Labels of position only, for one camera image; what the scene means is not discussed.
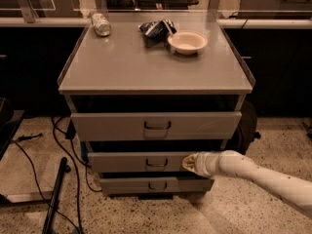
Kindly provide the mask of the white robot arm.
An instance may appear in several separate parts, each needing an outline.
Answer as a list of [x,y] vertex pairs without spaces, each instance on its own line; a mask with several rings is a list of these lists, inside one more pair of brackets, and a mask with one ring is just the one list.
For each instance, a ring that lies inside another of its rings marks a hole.
[[303,215],[312,217],[312,182],[257,165],[234,150],[198,152],[186,156],[182,166],[198,176],[229,176],[253,182]]

